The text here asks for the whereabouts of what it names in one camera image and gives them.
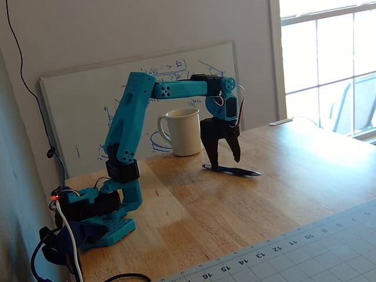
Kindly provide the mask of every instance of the power cord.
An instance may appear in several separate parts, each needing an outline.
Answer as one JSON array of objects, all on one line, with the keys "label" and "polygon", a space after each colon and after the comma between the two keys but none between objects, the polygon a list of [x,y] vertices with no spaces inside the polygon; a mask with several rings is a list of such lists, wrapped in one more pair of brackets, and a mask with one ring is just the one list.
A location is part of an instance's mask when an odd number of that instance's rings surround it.
[{"label": "power cord", "polygon": [[141,279],[144,279],[147,282],[151,282],[151,279],[148,276],[143,275],[143,274],[139,274],[139,273],[126,273],[126,274],[115,275],[111,278],[108,278],[104,282],[111,282],[113,280],[120,279],[120,278],[133,278],[133,277],[134,278],[141,278]]},{"label": "power cord", "polygon": [[38,281],[38,282],[48,282],[50,281],[49,279],[43,279],[41,276],[39,276],[35,270],[35,257],[36,257],[36,254],[38,253],[39,249],[42,247],[42,245],[44,244],[45,240],[51,236],[52,234],[54,234],[55,232],[59,231],[60,228],[56,228],[56,229],[53,229],[51,230],[50,232],[48,232],[41,240],[40,242],[38,243],[38,245],[35,247],[35,250],[33,252],[33,255],[31,255],[31,260],[30,260],[30,267],[31,267],[31,272],[34,276],[34,278]]},{"label": "power cord", "polygon": [[5,3],[6,3],[6,17],[8,19],[8,25],[9,25],[10,30],[12,31],[14,40],[17,43],[17,48],[18,48],[19,56],[21,57],[21,66],[20,66],[20,69],[19,69],[19,74],[20,74],[21,80],[23,82],[23,85],[25,85],[26,89],[29,91],[29,93],[35,98],[36,102],[38,103],[39,112],[41,113],[41,117],[42,117],[42,120],[43,120],[43,125],[44,125],[44,128],[45,128],[45,132],[46,132],[46,135],[47,135],[48,143],[49,143],[49,146],[50,146],[50,149],[47,151],[46,155],[47,155],[47,157],[49,159],[51,159],[55,155],[56,158],[59,160],[59,163],[60,163],[61,167],[63,168],[63,187],[65,187],[65,168],[64,168],[63,162],[61,161],[61,158],[55,152],[55,150],[56,150],[55,147],[52,146],[51,139],[50,139],[50,137],[48,135],[48,131],[47,131],[46,121],[45,121],[45,118],[43,116],[41,103],[39,102],[38,97],[30,90],[29,86],[27,85],[27,83],[24,80],[24,75],[23,75],[23,68],[24,68],[23,67],[23,65],[24,65],[24,63],[23,63],[24,60],[23,59],[24,59],[24,57],[22,56],[21,47],[19,46],[16,33],[13,30],[13,27],[12,27],[12,24],[11,24],[11,20],[10,20],[10,17],[9,17],[8,0],[5,0]]}]

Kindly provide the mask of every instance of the wooden table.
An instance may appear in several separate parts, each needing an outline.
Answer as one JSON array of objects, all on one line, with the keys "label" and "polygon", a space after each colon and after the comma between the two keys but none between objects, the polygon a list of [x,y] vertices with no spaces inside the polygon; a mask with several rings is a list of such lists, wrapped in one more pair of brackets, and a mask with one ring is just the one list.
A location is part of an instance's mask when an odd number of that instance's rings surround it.
[{"label": "wooden table", "polygon": [[[376,146],[298,121],[243,132],[239,142],[241,162],[221,142],[220,164],[262,176],[202,169],[205,152],[139,162],[144,202],[128,215],[137,229],[83,253],[85,281],[128,272],[162,278],[376,197]],[[93,187],[100,176],[67,185]]]}]

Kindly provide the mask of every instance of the wall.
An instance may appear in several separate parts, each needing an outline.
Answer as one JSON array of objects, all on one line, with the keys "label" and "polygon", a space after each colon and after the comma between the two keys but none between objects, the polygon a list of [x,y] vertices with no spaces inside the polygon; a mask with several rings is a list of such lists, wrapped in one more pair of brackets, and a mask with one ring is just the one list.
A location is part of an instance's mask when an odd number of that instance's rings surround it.
[{"label": "wall", "polygon": [[[240,83],[247,89],[246,129],[276,120],[267,0],[9,0],[9,8],[25,79],[38,93],[45,72],[234,39]],[[47,193],[61,183],[61,171],[45,157],[48,142],[37,105],[20,83],[4,1],[0,14],[0,47]]]},{"label": "wall", "polygon": [[[0,281],[33,281],[29,261],[39,229],[52,227],[24,123],[0,50]],[[39,275],[64,281],[61,268],[36,259]]]}]

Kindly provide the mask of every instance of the white cable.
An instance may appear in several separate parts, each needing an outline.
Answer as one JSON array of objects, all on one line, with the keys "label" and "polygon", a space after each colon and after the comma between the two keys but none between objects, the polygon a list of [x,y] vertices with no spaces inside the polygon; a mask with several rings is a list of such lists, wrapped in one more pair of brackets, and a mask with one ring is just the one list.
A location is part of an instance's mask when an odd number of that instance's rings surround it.
[{"label": "white cable", "polygon": [[81,197],[81,195],[76,190],[68,189],[68,190],[63,190],[63,193],[64,192],[74,192],[78,197]]},{"label": "white cable", "polygon": [[61,211],[61,206],[60,206],[59,201],[56,201],[56,208],[58,209],[58,212],[59,212],[61,218],[63,219],[66,228],[68,229],[68,232],[69,232],[69,235],[70,235],[70,239],[72,240],[73,256],[74,256],[74,259],[75,259],[75,265],[76,265],[76,269],[77,269],[77,272],[78,272],[78,277],[80,279],[80,282],[83,282],[80,265],[78,263],[78,254],[77,254],[77,246],[76,246],[75,236],[73,235],[73,231],[72,231],[72,229],[71,229],[71,227],[70,227],[67,219],[65,218],[63,212]]}]

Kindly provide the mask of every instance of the coffee mug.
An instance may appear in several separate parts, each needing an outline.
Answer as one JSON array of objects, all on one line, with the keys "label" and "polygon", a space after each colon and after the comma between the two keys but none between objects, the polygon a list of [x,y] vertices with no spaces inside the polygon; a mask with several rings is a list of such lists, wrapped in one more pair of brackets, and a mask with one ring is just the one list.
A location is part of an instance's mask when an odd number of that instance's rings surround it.
[{"label": "coffee mug", "polygon": [[[162,119],[167,120],[170,137],[162,128]],[[157,126],[160,135],[172,146],[176,156],[192,156],[202,150],[200,137],[199,110],[196,108],[183,108],[172,110],[158,118]]]}]

